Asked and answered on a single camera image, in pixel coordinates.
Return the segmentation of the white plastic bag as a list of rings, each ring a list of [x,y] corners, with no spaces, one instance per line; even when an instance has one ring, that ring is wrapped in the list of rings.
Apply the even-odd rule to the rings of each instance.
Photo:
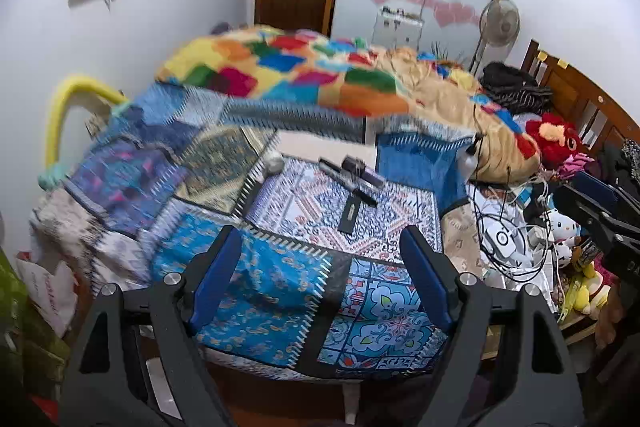
[[[51,272],[28,259],[16,259],[18,275],[26,285],[29,298],[58,337],[63,337],[72,323],[78,296],[73,271],[63,260]]]

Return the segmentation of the black flat remote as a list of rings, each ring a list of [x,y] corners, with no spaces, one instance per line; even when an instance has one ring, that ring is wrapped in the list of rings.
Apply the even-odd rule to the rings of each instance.
[[[337,230],[346,235],[352,235],[358,217],[361,200],[354,194],[350,194],[345,202],[342,217],[338,222]]]

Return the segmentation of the yellow foam bed rail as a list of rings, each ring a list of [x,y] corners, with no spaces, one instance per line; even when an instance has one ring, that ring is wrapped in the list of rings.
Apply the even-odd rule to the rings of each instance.
[[[43,191],[52,190],[64,178],[65,171],[60,164],[63,126],[70,103],[78,96],[84,95],[91,95],[111,106],[122,106],[129,102],[129,98],[122,91],[85,75],[70,75],[56,87],[44,135],[44,168],[38,176],[38,185]]]

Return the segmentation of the red plush toy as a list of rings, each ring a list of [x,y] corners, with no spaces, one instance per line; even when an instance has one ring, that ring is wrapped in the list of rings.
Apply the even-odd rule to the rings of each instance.
[[[535,140],[547,169],[558,169],[567,158],[584,150],[575,127],[555,113],[527,121],[525,131]]]

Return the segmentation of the purple black spray bottle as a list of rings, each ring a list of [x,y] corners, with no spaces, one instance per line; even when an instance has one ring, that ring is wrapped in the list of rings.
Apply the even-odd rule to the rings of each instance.
[[[360,158],[347,155],[343,159],[341,167],[352,179],[375,190],[382,190],[386,183],[384,176],[380,176],[377,172],[369,168]]]

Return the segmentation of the yellow plush toy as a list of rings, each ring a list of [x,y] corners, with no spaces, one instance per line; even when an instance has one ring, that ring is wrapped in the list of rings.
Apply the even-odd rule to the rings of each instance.
[[[574,274],[564,293],[560,323],[566,323],[573,315],[597,320],[608,302],[610,290],[611,286],[605,283],[603,275],[596,270],[589,269],[587,272]]]

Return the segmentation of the white tape roll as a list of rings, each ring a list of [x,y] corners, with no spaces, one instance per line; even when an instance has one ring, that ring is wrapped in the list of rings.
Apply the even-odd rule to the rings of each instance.
[[[285,160],[278,152],[270,152],[264,157],[264,165],[262,166],[262,174],[265,178],[270,176],[279,176],[283,171]]]

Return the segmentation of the white hello kitty plush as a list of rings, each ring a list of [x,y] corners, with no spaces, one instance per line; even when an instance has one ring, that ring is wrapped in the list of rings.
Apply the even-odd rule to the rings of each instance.
[[[559,268],[563,269],[572,261],[574,248],[579,243],[580,225],[555,208],[546,212],[546,222]]]

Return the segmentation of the white electrical box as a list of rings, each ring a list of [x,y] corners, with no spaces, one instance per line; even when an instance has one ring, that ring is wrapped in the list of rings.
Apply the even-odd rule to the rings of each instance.
[[[419,15],[383,6],[376,16],[372,43],[386,49],[410,48],[417,51],[424,21]]]

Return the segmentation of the white standing fan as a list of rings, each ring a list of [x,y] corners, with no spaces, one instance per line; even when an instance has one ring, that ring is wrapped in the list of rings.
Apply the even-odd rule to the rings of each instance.
[[[469,72],[476,75],[488,48],[511,49],[521,28],[518,7],[512,0],[491,0],[480,13],[477,41]]]

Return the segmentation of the wooden headboard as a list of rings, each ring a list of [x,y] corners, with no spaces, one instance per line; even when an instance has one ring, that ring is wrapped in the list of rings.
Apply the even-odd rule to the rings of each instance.
[[[638,124],[614,98],[567,61],[549,55],[534,39],[529,41],[521,70],[551,90],[553,112],[575,125],[591,156],[608,143],[639,142]]]

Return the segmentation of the black striped clothing pile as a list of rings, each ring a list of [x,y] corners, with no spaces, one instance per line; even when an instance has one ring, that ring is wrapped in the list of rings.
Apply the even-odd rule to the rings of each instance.
[[[541,116],[552,109],[552,90],[540,87],[534,77],[521,69],[492,62],[484,68],[480,85],[491,101],[512,115]]]

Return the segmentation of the black and white marker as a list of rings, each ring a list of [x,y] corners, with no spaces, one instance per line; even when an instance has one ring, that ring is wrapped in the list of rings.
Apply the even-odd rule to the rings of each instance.
[[[378,202],[372,196],[363,192],[352,177],[347,176],[347,174],[345,174],[341,168],[338,168],[337,165],[332,164],[332,162],[328,161],[326,158],[320,158],[318,160],[318,167],[326,176],[341,184],[341,186],[346,188],[350,194],[357,197],[360,202],[364,202],[372,208],[378,207]]]

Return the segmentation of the colourful checkered blanket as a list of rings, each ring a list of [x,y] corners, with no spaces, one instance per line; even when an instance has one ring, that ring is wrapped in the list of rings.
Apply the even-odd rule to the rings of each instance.
[[[477,178],[483,182],[521,181],[541,165],[534,139],[484,95],[469,72],[409,48],[258,25],[192,40],[155,77],[237,98],[274,98],[354,117],[409,115],[479,133]]]

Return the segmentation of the patchwork blue bedsheet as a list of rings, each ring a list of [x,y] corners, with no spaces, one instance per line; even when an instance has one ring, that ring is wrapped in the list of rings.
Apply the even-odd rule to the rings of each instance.
[[[32,210],[32,249],[60,256],[97,291],[180,272],[226,225],[240,260],[196,333],[219,364],[279,379],[426,373],[447,337],[400,255],[419,229],[442,249],[445,202],[461,202],[457,153],[471,135],[409,115],[366,119],[288,101],[154,83],[115,115]],[[264,157],[280,153],[279,176]],[[318,160],[360,158],[382,190],[354,181],[355,230],[337,230],[346,188]]]

